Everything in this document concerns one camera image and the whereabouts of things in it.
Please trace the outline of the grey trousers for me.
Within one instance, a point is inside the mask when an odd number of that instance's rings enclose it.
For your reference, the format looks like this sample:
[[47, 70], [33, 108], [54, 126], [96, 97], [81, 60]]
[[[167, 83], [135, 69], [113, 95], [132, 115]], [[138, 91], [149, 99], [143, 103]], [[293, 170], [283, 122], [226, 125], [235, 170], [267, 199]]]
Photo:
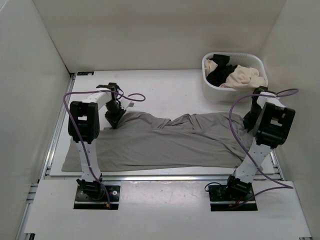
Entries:
[[[232, 114], [231, 121], [237, 137], [249, 149], [253, 136], [244, 128], [242, 117]], [[100, 131], [96, 154], [102, 172], [236, 168], [245, 158], [231, 132], [227, 112], [184, 114], [174, 120], [129, 112], [116, 129]]]

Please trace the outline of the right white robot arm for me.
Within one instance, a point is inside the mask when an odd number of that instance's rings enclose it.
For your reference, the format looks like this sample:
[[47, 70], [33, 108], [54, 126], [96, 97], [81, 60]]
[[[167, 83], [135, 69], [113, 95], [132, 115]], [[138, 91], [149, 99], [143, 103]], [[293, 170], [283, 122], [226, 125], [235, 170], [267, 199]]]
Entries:
[[247, 96], [251, 97], [252, 102], [250, 111], [243, 118], [243, 126], [253, 136], [250, 149], [242, 144], [232, 125], [233, 108], [246, 97], [237, 100], [229, 110], [231, 133], [246, 153], [243, 162], [229, 176], [224, 188], [224, 193], [230, 200], [245, 197], [249, 193], [256, 173], [262, 173], [260, 167], [266, 156], [287, 140], [296, 111], [280, 102], [283, 93], [284, 91], [276, 93], [265, 86], [259, 86]]

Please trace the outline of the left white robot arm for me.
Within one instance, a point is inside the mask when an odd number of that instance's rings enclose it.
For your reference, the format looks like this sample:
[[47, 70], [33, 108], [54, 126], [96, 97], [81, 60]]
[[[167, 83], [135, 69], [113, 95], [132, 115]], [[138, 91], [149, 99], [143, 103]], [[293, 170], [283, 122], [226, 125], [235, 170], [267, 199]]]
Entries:
[[68, 109], [68, 134], [77, 146], [82, 171], [77, 183], [83, 193], [95, 201], [108, 197], [108, 191], [102, 186], [96, 151], [96, 139], [100, 133], [99, 110], [106, 107], [105, 118], [113, 129], [126, 112], [117, 97], [122, 90], [116, 83], [100, 84], [96, 89], [98, 92], [86, 99], [72, 101]]

